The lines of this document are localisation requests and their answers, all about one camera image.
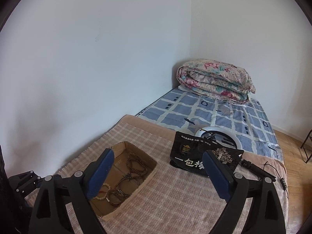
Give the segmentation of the open cardboard box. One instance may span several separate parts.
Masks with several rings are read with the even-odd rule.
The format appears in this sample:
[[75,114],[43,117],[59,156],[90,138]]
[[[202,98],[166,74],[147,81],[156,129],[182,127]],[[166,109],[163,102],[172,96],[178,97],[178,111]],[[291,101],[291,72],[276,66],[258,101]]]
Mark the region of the open cardboard box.
[[97,217],[104,221],[121,213],[132,199],[153,179],[158,163],[130,142],[111,147],[114,164],[98,195],[91,199]]

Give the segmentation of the black snack bag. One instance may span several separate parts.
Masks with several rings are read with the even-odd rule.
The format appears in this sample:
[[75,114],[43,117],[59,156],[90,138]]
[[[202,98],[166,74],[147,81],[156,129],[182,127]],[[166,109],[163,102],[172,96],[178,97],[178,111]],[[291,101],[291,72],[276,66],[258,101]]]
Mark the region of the black snack bag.
[[176,132],[170,153],[170,165],[194,174],[207,176],[202,161],[205,151],[212,151],[216,158],[232,171],[236,169],[244,153],[243,150],[229,148],[206,138]]

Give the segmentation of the blue checked bed sheet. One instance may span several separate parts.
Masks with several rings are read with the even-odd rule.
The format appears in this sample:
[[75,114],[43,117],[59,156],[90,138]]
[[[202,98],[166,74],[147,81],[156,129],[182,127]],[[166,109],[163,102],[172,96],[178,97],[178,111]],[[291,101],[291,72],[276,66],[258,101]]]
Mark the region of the blue checked bed sheet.
[[233,105],[175,88],[137,116],[192,135],[201,127],[219,127],[236,136],[243,150],[280,162],[284,160],[269,119],[256,99],[245,105]]

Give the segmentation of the black clothes rack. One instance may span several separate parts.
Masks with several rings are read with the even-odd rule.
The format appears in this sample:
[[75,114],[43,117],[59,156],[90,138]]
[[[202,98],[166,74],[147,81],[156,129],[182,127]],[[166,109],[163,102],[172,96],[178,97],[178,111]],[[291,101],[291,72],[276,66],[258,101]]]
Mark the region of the black clothes rack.
[[300,149],[304,151],[304,162],[307,164],[310,160],[311,160],[311,133],[312,130],[310,130],[307,134],[307,136],[305,137],[303,143],[300,146]]

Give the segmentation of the folded floral quilt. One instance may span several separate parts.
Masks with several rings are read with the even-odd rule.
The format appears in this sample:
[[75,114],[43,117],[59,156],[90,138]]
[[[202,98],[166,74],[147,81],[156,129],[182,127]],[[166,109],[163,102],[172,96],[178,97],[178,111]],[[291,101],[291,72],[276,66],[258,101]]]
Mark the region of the folded floral quilt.
[[251,76],[244,68],[216,60],[185,62],[176,73],[181,86],[194,94],[244,105],[256,93]]

